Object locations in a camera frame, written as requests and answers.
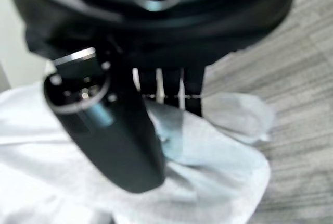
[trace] white wall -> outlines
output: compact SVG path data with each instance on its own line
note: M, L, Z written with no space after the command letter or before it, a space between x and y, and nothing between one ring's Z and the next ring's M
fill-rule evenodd
M0 64L12 87L42 79L45 60L28 52L24 25L12 0L0 0Z

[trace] white towel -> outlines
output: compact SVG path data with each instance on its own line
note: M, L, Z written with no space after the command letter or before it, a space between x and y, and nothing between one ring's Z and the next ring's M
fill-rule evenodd
M270 167L260 152L236 140L267 134L274 114L248 95L221 94L203 105L211 123L147 102L165 140L167 179L136 195L108 181L70 140L40 84L1 94L0 223L109 224L107 217L115 215L138 224L245 224Z

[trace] metal screw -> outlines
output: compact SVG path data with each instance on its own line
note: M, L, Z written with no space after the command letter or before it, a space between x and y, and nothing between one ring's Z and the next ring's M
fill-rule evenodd
M111 102L111 103L114 103L117 100L118 100L118 97L115 94L111 94L111 95L108 96L108 101Z
M81 97L84 100L89 99L89 89L87 89L87 88L82 89L81 90Z
M92 81L92 79L91 79L90 77L86 77L86 78L83 79L83 81L84 81L85 83L89 83L89 82Z
M102 63L101 66L103 70L109 70L111 67L111 63L109 61L106 61L105 63Z
M62 78L59 74L55 74L54 76L50 77L50 82L54 85L54 86L60 86L62 84Z
M64 96L70 96L72 93L70 92L70 91L68 91L68 90L66 90L66 91L64 91L63 92L63 95Z

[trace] striped carpet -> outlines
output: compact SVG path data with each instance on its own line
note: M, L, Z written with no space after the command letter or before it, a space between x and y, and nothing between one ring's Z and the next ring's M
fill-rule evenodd
M205 96L251 93L277 113L258 148L272 179L251 224L333 223L333 0L296 0L267 39L208 68Z

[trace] gray carpet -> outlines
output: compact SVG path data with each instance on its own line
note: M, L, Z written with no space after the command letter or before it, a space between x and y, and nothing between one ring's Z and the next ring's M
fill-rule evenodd
M205 95L259 95L277 113L258 148L272 179L251 224L333 223L333 0L296 0L286 22L255 47L208 68Z

